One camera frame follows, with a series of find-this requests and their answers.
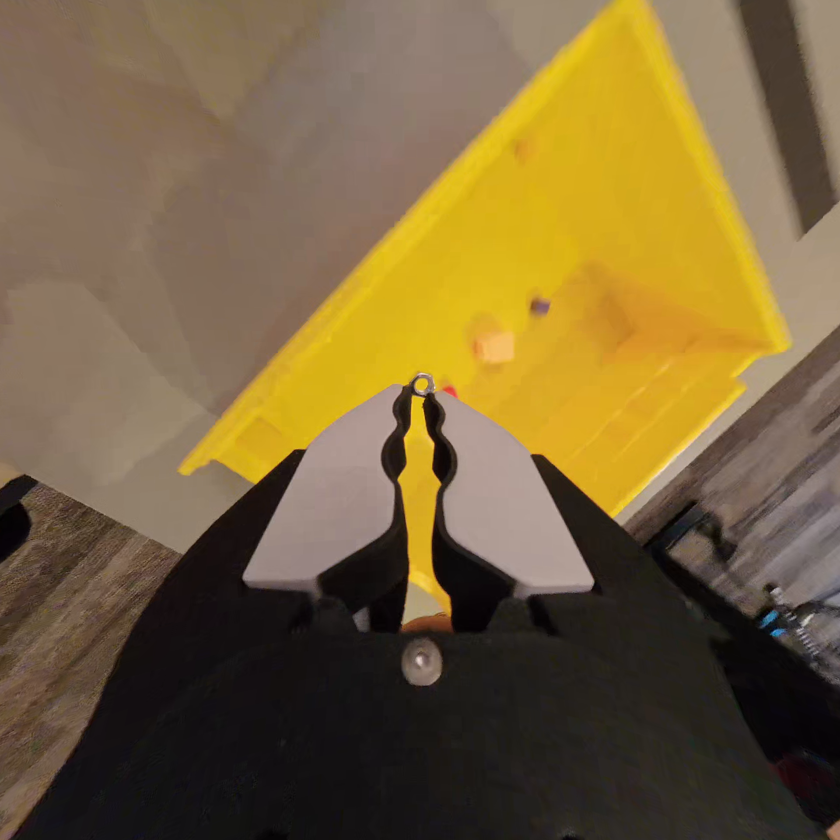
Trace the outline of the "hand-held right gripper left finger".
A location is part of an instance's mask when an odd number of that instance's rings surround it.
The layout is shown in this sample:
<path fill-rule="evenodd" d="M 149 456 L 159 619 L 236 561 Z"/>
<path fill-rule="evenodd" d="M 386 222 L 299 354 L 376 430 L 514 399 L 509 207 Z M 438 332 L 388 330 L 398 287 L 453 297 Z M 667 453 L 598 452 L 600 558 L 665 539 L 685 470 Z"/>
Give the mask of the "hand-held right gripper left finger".
<path fill-rule="evenodd" d="M 391 385 L 304 451 L 243 574 L 251 589 L 302 593 L 367 613 L 374 632 L 403 621 L 410 565 L 399 478 L 413 390 Z"/>

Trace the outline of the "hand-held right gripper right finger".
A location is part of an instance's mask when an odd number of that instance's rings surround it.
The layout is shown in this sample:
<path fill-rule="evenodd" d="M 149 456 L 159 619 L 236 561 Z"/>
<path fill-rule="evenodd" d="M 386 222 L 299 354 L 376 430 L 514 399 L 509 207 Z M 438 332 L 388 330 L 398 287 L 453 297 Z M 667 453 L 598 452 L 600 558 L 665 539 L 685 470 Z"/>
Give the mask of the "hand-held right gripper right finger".
<path fill-rule="evenodd" d="M 507 600 L 590 594 L 595 578 L 530 452 L 445 392 L 424 400 L 439 481 L 432 565 L 456 632 L 482 632 Z"/>

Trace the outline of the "yellow plastic bin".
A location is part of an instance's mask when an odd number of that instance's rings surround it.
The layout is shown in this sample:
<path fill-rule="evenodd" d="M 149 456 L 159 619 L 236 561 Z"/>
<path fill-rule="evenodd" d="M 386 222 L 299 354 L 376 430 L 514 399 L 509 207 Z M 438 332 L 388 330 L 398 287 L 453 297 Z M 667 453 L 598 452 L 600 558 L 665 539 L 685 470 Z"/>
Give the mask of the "yellow plastic bin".
<path fill-rule="evenodd" d="M 529 302 L 551 300 L 545 318 Z M 476 336 L 516 335 L 483 364 Z M 252 482 L 418 372 L 560 469 L 608 516 L 744 392 L 789 333 L 647 2 L 612 2 L 459 156 L 180 467 Z M 413 396 L 399 483 L 409 581 L 439 481 Z"/>

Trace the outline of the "black object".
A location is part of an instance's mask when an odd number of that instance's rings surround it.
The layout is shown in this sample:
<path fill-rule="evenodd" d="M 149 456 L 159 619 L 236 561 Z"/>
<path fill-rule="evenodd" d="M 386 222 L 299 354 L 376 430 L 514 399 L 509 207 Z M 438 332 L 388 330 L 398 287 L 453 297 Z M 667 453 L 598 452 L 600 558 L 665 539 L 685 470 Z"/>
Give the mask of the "black object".
<path fill-rule="evenodd" d="M 21 475 L 10 479 L 1 488 L 1 563 L 28 539 L 32 521 L 23 499 L 37 484 L 31 476 Z"/>

